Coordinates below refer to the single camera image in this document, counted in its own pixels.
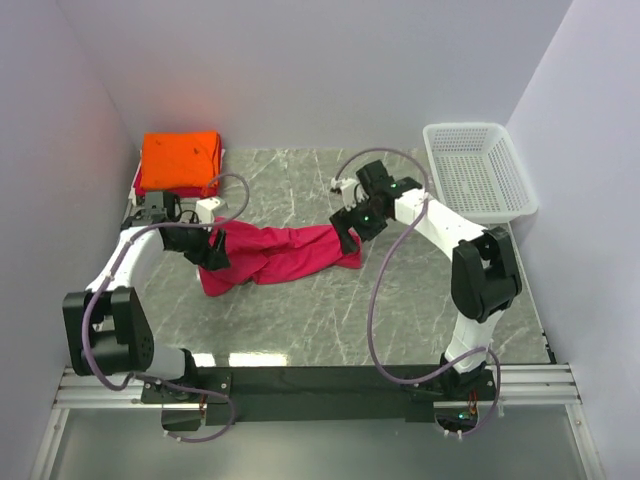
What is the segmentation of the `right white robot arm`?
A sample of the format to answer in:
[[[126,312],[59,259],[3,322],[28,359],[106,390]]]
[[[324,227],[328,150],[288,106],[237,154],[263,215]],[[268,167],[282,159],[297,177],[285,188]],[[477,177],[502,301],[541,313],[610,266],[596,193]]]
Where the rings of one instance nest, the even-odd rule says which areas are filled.
[[[444,395],[460,399],[496,355],[493,333],[504,312],[522,291],[522,279],[510,234],[488,229],[449,209],[411,177],[396,179],[381,161],[360,168],[355,177],[334,177],[331,190],[343,206],[330,222],[345,254],[357,241],[374,239],[394,220],[405,225],[391,248],[397,250],[412,233],[437,247],[451,265],[450,294],[457,309],[452,338],[435,371],[402,379],[387,370],[370,344],[376,370],[397,385],[421,385],[439,379]]]

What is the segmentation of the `magenta t shirt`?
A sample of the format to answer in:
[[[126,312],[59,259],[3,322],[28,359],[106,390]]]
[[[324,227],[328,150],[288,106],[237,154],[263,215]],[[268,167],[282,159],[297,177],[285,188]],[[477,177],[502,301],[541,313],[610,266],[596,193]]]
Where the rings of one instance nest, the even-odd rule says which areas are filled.
[[[221,296],[237,285],[272,285],[295,281],[329,267],[362,267],[362,253],[342,252],[338,234],[330,225],[299,228],[259,228],[234,220],[223,226],[228,268],[198,269],[204,293]]]

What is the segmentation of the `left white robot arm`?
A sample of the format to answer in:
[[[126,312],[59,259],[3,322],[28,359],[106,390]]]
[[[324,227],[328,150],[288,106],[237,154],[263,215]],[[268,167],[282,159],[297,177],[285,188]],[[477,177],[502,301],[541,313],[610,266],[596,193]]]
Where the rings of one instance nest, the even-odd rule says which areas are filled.
[[[216,271],[230,267],[227,232],[215,226],[216,197],[197,202],[183,222],[180,198],[168,191],[147,194],[120,227],[118,243],[98,276],[62,305],[71,367],[79,376],[141,378],[164,387],[176,401],[193,399],[198,368],[187,349],[158,344],[137,289],[165,252]]]

